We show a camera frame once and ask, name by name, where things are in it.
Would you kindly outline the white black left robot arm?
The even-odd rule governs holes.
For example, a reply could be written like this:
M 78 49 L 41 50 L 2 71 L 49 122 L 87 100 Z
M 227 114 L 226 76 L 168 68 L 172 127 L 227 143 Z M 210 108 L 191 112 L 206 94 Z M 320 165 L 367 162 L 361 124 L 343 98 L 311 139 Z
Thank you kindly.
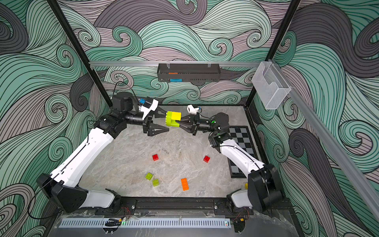
M 79 182 L 103 149 L 111 144 L 129 124 L 140 125 L 148 136 L 168 132 L 169 128 L 153 122 L 167 112 L 153 98 L 136 99 L 130 92 L 112 97 L 110 112 L 94 122 L 88 136 L 73 153 L 50 174 L 41 174 L 37 184 L 45 196 L 67 213 L 80 208 L 103 208 L 117 214 L 121 210 L 121 196 L 110 189 L 86 190 Z

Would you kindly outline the black right corner post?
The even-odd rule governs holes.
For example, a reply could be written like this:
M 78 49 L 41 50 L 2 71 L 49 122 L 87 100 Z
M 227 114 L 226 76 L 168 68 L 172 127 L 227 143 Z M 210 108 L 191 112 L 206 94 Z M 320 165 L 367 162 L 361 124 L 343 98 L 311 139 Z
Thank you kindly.
M 274 58 L 277 50 L 279 49 L 279 46 L 280 46 L 282 40 L 284 39 L 284 36 L 285 36 L 289 26 L 290 26 L 290 23 L 291 23 L 294 15 L 295 15 L 299 5 L 300 5 L 300 1 L 291 1 L 290 2 L 289 7 L 286 11 L 286 14 L 285 14 L 284 18 L 282 19 L 282 22 L 279 25 L 278 32 L 274 38 L 274 41 L 271 45 L 271 48 L 270 48 L 270 50 L 269 50 L 269 52 L 265 58 L 265 61 L 272 61 L 274 63 L 273 58 Z M 244 106 L 244 108 L 246 110 L 251 107 L 251 105 L 253 103 L 254 96 L 256 94 L 258 94 L 258 93 L 256 92 L 256 89 L 253 86 L 253 89 L 250 92 L 250 95 L 249 95 L 249 97 L 246 101 L 246 104 Z

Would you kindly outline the long green lego brick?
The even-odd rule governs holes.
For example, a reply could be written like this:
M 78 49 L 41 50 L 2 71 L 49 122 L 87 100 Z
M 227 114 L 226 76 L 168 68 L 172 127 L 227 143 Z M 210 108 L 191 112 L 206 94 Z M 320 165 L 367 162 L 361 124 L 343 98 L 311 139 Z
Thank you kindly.
M 172 120 L 172 113 L 172 111 L 167 112 L 167 115 L 165 117 L 165 123 L 169 127 L 179 127 L 179 123 L 177 123 L 177 121 L 180 120 Z

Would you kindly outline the clear plastic wall box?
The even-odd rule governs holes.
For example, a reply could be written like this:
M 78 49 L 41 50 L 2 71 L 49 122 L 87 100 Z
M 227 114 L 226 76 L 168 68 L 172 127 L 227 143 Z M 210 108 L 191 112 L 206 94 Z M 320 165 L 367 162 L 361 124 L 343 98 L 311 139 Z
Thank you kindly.
M 280 67 L 272 61 L 259 64 L 252 83 L 266 110 L 276 110 L 291 91 Z

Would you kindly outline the black wall tray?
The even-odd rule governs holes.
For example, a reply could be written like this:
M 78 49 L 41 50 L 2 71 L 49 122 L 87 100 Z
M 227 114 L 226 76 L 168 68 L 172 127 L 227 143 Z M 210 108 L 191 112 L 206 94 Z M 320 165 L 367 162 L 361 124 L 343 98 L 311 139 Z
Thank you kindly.
M 218 82 L 221 77 L 219 64 L 161 63 L 157 70 L 160 82 Z

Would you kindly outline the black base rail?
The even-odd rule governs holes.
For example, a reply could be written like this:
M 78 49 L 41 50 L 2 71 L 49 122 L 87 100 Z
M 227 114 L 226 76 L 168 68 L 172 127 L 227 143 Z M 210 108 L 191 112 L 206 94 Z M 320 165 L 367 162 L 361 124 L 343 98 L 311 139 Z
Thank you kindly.
M 96 208 L 96 215 L 115 216 L 121 215 L 126 211 L 127 214 L 135 215 L 142 211 L 209 211 L 215 215 L 236 217 L 253 215 L 251 207 L 235 207 L 229 198 L 149 198 L 149 197 L 121 197 L 116 209 Z

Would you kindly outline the yellow lego brick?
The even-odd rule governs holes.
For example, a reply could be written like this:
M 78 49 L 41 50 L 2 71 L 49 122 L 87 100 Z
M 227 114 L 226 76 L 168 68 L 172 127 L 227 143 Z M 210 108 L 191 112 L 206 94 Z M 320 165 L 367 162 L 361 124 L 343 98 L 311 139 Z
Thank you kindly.
M 180 112 L 173 112 L 172 113 L 172 120 L 181 120 L 181 113 Z

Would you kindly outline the black corner post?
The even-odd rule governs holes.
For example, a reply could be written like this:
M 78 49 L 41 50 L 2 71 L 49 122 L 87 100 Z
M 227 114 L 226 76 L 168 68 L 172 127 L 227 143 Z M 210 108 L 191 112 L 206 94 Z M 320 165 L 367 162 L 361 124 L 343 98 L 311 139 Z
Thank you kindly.
M 279 46 L 280 46 L 282 40 L 284 39 L 284 36 L 285 36 L 289 26 L 290 26 L 290 23 L 291 23 L 294 15 L 295 15 L 299 5 L 300 5 L 300 1 L 291 1 L 290 2 L 289 7 L 286 11 L 286 14 L 285 14 L 284 18 L 282 19 L 282 22 L 279 25 L 278 32 L 274 38 L 274 41 L 271 45 L 271 48 L 270 48 L 270 50 L 269 50 L 269 52 L 265 58 L 265 61 L 272 61 L 274 63 L 273 58 L 274 58 L 277 50 L 279 49 Z M 244 106 L 244 108 L 246 110 L 251 107 L 251 105 L 253 103 L 254 96 L 256 94 L 258 94 L 258 93 L 256 92 L 256 89 L 253 86 L 253 89 L 250 92 L 250 95 L 249 95 L 249 97 L 246 101 L 246 104 Z
M 107 91 L 105 90 L 104 86 L 102 85 L 102 82 L 101 82 L 98 74 L 96 73 L 96 71 L 91 68 L 91 66 L 89 64 L 89 59 L 88 59 L 85 51 L 83 50 L 82 46 L 80 45 L 79 40 L 77 39 L 73 29 L 71 28 L 67 18 L 65 17 L 62 9 L 59 6 L 58 2 L 54 1 L 54 0 L 47 0 L 47 3 L 50 6 L 55 17 L 57 18 L 58 22 L 60 23 L 62 29 L 66 33 L 69 41 L 72 43 L 75 51 L 77 52 L 80 60 L 84 64 L 84 66 L 85 66 L 86 70 L 88 71 L 88 73 L 89 73 L 91 79 L 93 80 L 94 84 L 99 89 L 99 91 L 100 91 L 103 99 L 105 100 L 106 104 L 109 107 L 112 107 L 113 104 L 112 104 L 112 101 L 111 101 Z

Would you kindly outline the small green lego brick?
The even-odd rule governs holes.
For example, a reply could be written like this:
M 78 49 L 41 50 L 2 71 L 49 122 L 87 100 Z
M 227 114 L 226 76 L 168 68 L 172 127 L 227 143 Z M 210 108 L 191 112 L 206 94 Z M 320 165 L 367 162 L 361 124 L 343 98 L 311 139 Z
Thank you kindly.
M 150 180 L 152 180 L 153 176 L 154 176 L 153 174 L 147 173 L 145 178 L 150 181 Z
M 158 179 L 154 179 L 154 180 L 153 180 L 153 186 L 154 186 L 154 187 L 159 186 L 159 180 L 158 180 Z

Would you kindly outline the red lego brick right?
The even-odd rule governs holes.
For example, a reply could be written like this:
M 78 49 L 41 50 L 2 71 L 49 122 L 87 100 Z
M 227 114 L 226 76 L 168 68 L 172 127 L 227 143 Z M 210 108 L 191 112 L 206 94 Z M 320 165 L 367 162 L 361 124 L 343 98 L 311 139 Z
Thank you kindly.
M 203 159 L 206 163 L 208 163 L 210 161 L 210 158 L 208 156 L 205 156 L 204 159 Z

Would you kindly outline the aluminium rail back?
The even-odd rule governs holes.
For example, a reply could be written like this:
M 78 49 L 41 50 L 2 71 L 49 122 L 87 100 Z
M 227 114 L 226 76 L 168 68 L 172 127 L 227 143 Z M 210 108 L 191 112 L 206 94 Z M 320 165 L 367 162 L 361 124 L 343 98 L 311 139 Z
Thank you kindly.
M 157 67 L 159 64 L 218 64 L 220 67 L 251 68 L 258 67 L 260 62 L 234 62 L 234 61 L 89 61 L 91 67 Z

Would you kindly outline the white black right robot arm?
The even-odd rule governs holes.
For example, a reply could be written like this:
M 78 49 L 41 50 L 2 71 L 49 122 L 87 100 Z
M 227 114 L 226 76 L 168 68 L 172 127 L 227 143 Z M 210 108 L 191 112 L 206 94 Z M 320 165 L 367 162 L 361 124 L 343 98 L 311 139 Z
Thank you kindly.
M 201 118 L 200 113 L 188 115 L 176 121 L 179 127 L 193 136 L 198 131 L 209 132 L 212 148 L 226 156 L 247 178 L 248 189 L 237 190 L 227 196 L 231 211 L 252 208 L 264 212 L 285 198 L 278 169 L 265 164 L 240 147 L 229 134 L 229 116 L 218 113 L 211 118 Z

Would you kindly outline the black left corner post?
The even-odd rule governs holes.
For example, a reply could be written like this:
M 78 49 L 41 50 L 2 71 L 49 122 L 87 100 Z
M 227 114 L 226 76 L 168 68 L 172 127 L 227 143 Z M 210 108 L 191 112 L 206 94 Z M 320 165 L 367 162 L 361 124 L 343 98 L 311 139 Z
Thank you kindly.
M 104 86 L 102 85 L 102 82 L 101 82 L 98 74 L 96 73 L 96 71 L 91 68 L 91 66 L 89 64 L 89 59 L 88 59 L 85 51 L 83 50 L 82 46 L 80 45 L 79 40 L 77 39 L 73 29 L 71 28 L 67 18 L 65 17 L 62 9 L 59 6 L 58 2 L 54 1 L 54 0 L 47 0 L 47 3 L 50 6 L 55 17 L 57 18 L 58 22 L 60 23 L 62 29 L 66 33 L 69 41 L 72 43 L 75 51 L 77 52 L 80 60 L 84 64 L 84 66 L 85 66 L 86 70 L 88 71 L 88 73 L 89 73 L 91 79 L 93 80 L 94 84 L 99 89 L 99 91 L 100 91 L 103 99 L 105 100 L 106 104 L 109 107 L 112 107 L 113 104 L 112 104 L 112 101 L 111 101 L 107 91 L 105 90 Z

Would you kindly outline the orange flat lego plate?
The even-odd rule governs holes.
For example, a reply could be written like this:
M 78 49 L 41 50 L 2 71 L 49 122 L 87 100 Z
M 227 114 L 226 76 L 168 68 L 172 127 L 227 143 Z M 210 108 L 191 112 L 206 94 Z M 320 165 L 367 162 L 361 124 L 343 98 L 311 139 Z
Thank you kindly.
M 189 185 L 188 185 L 188 181 L 186 178 L 181 179 L 181 185 L 182 185 L 183 191 L 189 190 Z

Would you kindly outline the black white chessboard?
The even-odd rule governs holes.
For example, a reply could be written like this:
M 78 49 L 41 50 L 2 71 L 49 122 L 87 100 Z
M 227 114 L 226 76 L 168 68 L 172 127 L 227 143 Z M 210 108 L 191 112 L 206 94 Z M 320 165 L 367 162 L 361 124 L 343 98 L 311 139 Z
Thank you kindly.
M 248 126 L 230 126 L 229 134 L 232 139 L 253 158 L 259 159 L 257 150 L 253 143 Z M 244 173 L 231 160 L 228 160 L 230 175 L 232 179 L 245 178 Z

